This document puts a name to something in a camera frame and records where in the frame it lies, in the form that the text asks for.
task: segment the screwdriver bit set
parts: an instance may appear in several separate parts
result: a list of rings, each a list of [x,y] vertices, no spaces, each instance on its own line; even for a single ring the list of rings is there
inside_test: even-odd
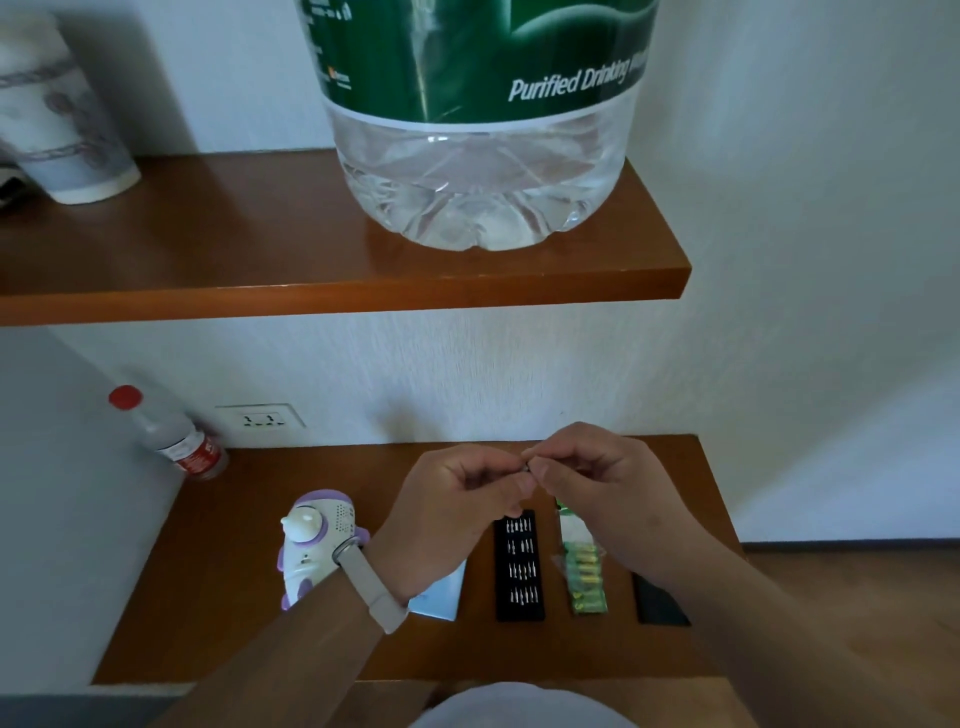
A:
[[[543,621],[540,550],[532,510],[493,524],[497,621]]]

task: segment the green label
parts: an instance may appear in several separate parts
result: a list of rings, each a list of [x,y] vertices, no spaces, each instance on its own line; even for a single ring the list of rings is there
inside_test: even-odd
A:
[[[300,0],[326,96],[399,126],[588,109],[646,67],[657,0]]]

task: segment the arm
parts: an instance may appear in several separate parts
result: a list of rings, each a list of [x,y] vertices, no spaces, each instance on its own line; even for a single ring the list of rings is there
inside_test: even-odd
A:
[[[364,549],[398,602],[454,571],[491,522],[519,515],[520,501],[536,487],[529,473],[517,472],[522,467],[515,455],[478,445],[420,458]],[[502,473],[511,474],[498,477]],[[324,725],[382,637],[363,599],[336,570],[155,726]]]
[[[946,725],[710,536],[645,444],[576,424],[523,454],[617,561],[680,602],[759,725]]]

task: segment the person's right hand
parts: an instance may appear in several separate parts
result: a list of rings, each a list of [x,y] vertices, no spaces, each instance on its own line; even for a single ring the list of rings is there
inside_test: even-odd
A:
[[[716,543],[646,443],[575,423],[522,457],[540,486],[580,516],[603,548],[659,586],[668,587]]]

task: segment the hand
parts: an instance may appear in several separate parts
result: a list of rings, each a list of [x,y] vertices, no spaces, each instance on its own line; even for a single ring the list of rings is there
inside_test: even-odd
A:
[[[480,445],[420,457],[364,549],[397,601],[405,604],[452,573],[492,522],[520,515],[520,502],[537,487],[521,468],[522,458]]]
[[[712,542],[639,440],[576,423],[522,455],[543,489],[580,516],[603,548],[659,586]]]

